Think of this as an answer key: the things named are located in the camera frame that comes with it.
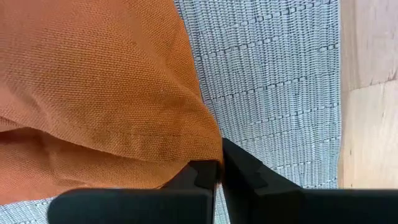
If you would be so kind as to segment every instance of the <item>orange cloth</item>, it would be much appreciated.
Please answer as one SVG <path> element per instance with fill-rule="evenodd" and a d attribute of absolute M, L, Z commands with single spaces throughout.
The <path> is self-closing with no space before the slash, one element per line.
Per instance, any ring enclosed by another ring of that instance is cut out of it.
<path fill-rule="evenodd" d="M 5 0 L 0 204 L 222 160 L 172 0 Z"/>

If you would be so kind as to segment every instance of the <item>wooden floor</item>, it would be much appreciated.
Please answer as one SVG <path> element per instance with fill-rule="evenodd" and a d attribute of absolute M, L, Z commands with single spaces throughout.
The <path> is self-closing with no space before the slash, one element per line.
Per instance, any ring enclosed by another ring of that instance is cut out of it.
<path fill-rule="evenodd" d="M 340 4 L 339 186 L 398 188 L 398 1 Z"/>

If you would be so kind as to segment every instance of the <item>woven mesh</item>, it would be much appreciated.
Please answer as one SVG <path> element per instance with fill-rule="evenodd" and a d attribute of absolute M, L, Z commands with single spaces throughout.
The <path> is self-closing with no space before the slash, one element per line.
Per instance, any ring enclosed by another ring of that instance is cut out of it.
<path fill-rule="evenodd" d="M 304 188 L 337 187 L 339 2 L 175 3 L 223 136 Z M 0 223 L 46 223 L 49 201 L 0 206 Z M 229 223 L 222 189 L 215 222 Z"/>

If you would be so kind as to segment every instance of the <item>gray mesh fabric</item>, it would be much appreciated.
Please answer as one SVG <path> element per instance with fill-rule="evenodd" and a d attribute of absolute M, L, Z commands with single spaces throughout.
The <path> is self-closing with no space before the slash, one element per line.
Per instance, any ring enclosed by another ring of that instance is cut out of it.
<path fill-rule="evenodd" d="M 305 188 L 337 187 L 337 0 L 175 0 L 203 100 L 221 133 Z M 50 199 L 0 206 L 0 223 L 46 223 Z M 222 189 L 215 222 L 229 223 Z"/>

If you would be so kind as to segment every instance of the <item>wooden surface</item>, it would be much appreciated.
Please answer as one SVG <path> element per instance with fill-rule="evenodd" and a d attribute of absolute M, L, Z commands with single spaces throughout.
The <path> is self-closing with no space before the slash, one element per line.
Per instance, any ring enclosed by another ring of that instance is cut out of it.
<path fill-rule="evenodd" d="M 398 188 L 398 1 L 340 3 L 339 186 Z"/>

